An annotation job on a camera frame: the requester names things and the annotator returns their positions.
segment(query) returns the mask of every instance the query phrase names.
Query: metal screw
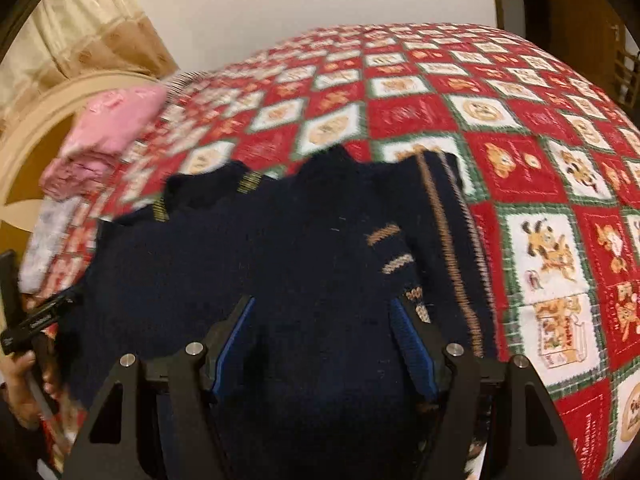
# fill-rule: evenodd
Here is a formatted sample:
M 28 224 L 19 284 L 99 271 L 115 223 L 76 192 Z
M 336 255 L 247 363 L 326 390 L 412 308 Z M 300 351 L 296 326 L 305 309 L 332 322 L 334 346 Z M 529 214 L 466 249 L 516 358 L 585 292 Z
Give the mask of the metal screw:
M 526 368 L 529 366 L 529 360 L 524 355 L 517 354 L 513 356 L 513 364 L 518 368 Z
M 463 353 L 465 353 L 465 349 L 462 348 L 462 345 L 458 343 L 449 343 L 447 345 L 447 353 L 449 353 L 450 355 L 453 355 L 454 357 L 459 357 Z
M 120 365 L 125 368 L 129 368 L 133 363 L 136 362 L 136 356 L 133 354 L 124 354 L 120 358 Z
M 193 343 L 189 343 L 187 345 L 187 348 L 185 348 L 187 354 L 189 354 L 189 355 L 198 355 L 200 352 L 202 352 L 203 349 L 204 349 L 204 346 L 202 346 L 202 343 L 200 343 L 198 341 L 194 341 Z

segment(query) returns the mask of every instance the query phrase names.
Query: door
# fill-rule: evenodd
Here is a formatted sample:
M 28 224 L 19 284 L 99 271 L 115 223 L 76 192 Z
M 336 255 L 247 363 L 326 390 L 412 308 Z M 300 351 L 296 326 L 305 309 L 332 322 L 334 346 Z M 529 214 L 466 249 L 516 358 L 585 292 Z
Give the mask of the door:
M 625 25 L 607 0 L 549 0 L 549 52 L 617 98 L 614 67 Z

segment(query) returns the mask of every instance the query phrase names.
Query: beige curtain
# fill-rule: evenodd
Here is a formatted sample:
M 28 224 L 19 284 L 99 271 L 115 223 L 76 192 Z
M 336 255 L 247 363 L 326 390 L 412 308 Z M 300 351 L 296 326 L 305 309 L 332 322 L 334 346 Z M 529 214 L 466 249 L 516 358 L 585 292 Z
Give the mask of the beige curtain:
M 38 95 L 96 69 L 177 66 L 135 0 L 42 0 L 0 63 L 0 135 Z

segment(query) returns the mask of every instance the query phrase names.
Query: pink garment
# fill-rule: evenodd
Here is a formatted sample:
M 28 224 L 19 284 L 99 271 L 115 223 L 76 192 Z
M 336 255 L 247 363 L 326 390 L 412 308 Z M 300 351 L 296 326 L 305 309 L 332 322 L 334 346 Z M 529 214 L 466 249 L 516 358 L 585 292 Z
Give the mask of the pink garment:
M 66 200 L 101 186 L 165 99 L 164 85 L 109 90 L 91 99 L 42 173 L 44 193 Z

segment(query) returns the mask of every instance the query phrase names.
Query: bedspread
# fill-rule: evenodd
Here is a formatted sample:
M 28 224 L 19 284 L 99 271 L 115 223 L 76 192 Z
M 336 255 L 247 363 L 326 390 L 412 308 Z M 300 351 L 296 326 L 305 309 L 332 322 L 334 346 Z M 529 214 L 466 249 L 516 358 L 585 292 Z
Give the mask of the bedspread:
M 640 428 L 640 133 L 601 89 L 514 34 L 431 23 L 318 29 L 177 83 L 76 209 L 41 297 L 82 273 L 98 218 L 153 202 L 172 173 L 234 158 L 278 177 L 338 142 L 361 161 L 453 153 L 500 357 L 533 362 L 585 479 L 612 468 Z

